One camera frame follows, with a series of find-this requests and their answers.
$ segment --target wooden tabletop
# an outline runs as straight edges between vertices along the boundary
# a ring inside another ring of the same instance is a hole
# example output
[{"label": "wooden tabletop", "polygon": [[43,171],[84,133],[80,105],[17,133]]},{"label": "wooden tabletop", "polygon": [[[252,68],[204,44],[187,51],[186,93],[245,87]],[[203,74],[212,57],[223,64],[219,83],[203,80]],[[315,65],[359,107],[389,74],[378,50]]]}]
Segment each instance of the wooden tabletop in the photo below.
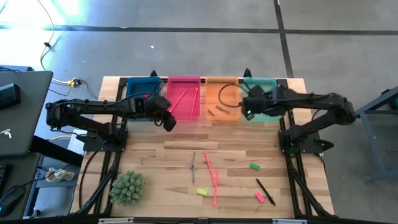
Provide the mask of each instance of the wooden tabletop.
[{"label": "wooden tabletop", "polygon": [[[104,77],[99,100],[114,101],[120,77]],[[304,80],[288,78],[289,88],[305,93]],[[205,85],[201,91],[201,116],[198,121],[178,121],[171,132],[156,127],[153,122],[128,122],[129,137],[122,153],[119,174],[134,170],[144,175],[147,185],[144,198],[135,207],[113,205],[113,217],[220,217],[220,218],[293,218],[292,199],[284,156],[277,140],[279,122],[250,123],[241,121],[208,121],[204,116]],[[297,124],[311,119],[310,110],[294,109]],[[111,121],[111,116],[96,115],[96,121]],[[214,187],[203,151],[213,169],[219,169],[217,206],[213,208]],[[195,183],[192,183],[190,163],[195,158]],[[91,154],[85,156],[82,164]],[[97,187],[104,152],[99,152],[87,168],[83,187],[83,203]],[[249,168],[250,163],[260,170]],[[303,155],[307,184],[325,210],[333,213],[323,164],[314,155]],[[258,178],[275,200],[260,203],[254,196],[260,191]],[[71,212],[78,210],[78,188]],[[197,188],[208,191],[198,195]],[[101,211],[108,197],[104,190]],[[298,190],[300,208],[304,211],[302,193]]]}]

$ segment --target orange bin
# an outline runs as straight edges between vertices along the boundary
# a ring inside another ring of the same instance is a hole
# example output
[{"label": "orange bin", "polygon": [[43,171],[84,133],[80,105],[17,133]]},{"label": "orange bin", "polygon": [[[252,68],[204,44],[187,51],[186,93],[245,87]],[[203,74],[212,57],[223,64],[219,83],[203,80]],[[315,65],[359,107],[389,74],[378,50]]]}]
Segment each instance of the orange bin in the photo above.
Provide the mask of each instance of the orange bin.
[{"label": "orange bin", "polygon": [[[239,85],[237,77],[206,77],[205,114],[211,121],[237,121],[241,116],[241,108],[224,106],[218,100],[218,93],[225,85],[234,83]],[[221,92],[221,100],[227,105],[238,105],[240,97],[239,87],[227,86]]]}]

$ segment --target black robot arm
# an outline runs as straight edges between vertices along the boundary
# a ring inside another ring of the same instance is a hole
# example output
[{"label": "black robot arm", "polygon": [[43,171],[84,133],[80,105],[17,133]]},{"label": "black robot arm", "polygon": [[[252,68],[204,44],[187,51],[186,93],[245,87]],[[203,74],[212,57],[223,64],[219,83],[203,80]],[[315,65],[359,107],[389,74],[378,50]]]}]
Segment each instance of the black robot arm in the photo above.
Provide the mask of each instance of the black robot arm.
[{"label": "black robot arm", "polygon": [[96,133],[103,142],[117,144],[121,141],[119,128],[115,123],[99,123],[82,114],[111,114],[126,119],[150,118],[157,126],[163,124],[166,131],[171,131],[175,124],[174,117],[167,109],[170,102],[163,96],[143,96],[125,98],[116,102],[89,100],[60,100],[47,103],[47,124],[59,130],[64,126],[73,126]]},{"label": "black robot arm", "polygon": [[352,103],[345,97],[330,93],[316,95],[313,93],[296,93],[291,89],[274,89],[264,92],[259,85],[249,90],[249,96],[243,98],[242,114],[250,120],[255,114],[269,116],[284,115],[294,108],[327,110],[326,114],[304,125],[293,125],[285,133],[289,142],[327,128],[334,124],[348,125],[355,121]]}]

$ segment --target concrete floor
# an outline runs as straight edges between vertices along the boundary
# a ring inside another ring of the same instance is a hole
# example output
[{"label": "concrete floor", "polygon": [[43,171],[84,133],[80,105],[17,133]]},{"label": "concrete floor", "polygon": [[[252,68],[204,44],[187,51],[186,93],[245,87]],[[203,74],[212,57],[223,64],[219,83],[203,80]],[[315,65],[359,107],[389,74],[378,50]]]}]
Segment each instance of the concrete floor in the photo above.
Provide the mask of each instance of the concrete floor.
[{"label": "concrete floor", "polygon": [[[278,28],[271,0],[42,2],[61,25]],[[395,0],[280,0],[280,6],[286,29],[398,30]],[[0,24],[13,28],[0,30],[0,63],[40,70],[42,43],[50,32],[39,27],[48,23],[36,1],[9,1]],[[63,80],[82,78],[96,94],[105,75],[148,75],[151,70],[159,75],[241,76],[250,67],[255,77],[286,77],[279,34],[57,31],[52,43],[44,59],[46,69]],[[287,35],[294,77],[305,79],[307,91],[339,93],[355,108],[397,85],[397,43],[396,35]],[[67,92],[64,86],[51,89]],[[46,101],[62,98],[49,92]],[[84,86],[67,98],[93,99]],[[44,116],[36,134],[55,136]],[[375,167],[361,121],[330,127],[321,137],[335,143],[325,153],[325,162],[336,214],[397,223],[398,182],[362,180]]]}]

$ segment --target succulent plant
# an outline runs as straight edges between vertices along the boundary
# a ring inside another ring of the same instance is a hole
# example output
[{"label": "succulent plant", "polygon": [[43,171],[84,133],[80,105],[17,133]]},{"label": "succulent plant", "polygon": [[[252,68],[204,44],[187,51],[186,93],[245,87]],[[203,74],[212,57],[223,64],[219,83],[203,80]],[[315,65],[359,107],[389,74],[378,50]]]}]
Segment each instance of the succulent plant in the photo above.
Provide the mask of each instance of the succulent plant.
[{"label": "succulent plant", "polygon": [[142,199],[145,183],[142,174],[134,171],[118,175],[112,184],[111,202],[123,206],[136,205]]}]

